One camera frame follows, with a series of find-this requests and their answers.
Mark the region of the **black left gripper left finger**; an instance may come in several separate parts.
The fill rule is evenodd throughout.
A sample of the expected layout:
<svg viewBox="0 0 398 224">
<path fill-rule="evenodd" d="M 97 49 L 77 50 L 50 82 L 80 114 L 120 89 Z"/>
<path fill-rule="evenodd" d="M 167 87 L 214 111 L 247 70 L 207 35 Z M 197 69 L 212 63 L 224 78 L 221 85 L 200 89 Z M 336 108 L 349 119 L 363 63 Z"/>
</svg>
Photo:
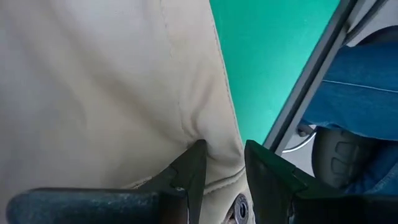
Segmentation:
<svg viewBox="0 0 398 224">
<path fill-rule="evenodd" d="M 207 143 L 198 140 L 136 189 L 39 188 L 7 203 L 8 224 L 198 224 Z"/>
</svg>

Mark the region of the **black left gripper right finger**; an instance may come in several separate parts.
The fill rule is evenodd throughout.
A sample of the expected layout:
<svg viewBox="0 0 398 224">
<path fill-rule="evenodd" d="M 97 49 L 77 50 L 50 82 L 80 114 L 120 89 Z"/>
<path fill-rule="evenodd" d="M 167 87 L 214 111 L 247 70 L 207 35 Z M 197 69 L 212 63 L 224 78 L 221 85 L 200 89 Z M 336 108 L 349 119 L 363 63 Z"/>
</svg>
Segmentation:
<svg viewBox="0 0 398 224">
<path fill-rule="evenodd" d="M 244 156 L 257 224 L 398 224 L 398 195 L 346 194 L 253 140 Z"/>
</svg>

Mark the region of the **beige trousers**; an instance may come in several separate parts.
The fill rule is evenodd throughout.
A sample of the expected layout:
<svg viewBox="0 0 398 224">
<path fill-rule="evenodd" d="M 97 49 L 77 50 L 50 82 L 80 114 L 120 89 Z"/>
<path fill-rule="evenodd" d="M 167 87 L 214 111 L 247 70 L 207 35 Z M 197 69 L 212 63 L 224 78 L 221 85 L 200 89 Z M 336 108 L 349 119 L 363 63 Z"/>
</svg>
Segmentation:
<svg viewBox="0 0 398 224">
<path fill-rule="evenodd" d="M 210 0 L 0 0 L 0 224 L 37 187 L 135 187 L 208 144 L 200 224 L 248 192 Z"/>
</svg>

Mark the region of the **person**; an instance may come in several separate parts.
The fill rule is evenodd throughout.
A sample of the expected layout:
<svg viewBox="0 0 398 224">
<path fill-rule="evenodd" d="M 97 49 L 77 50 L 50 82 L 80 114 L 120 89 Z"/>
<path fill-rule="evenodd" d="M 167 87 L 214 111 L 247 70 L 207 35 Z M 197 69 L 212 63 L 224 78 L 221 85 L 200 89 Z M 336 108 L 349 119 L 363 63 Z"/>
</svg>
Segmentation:
<svg viewBox="0 0 398 224">
<path fill-rule="evenodd" d="M 341 48 L 302 123 L 316 178 L 348 194 L 398 195 L 398 26 Z"/>
</svg>

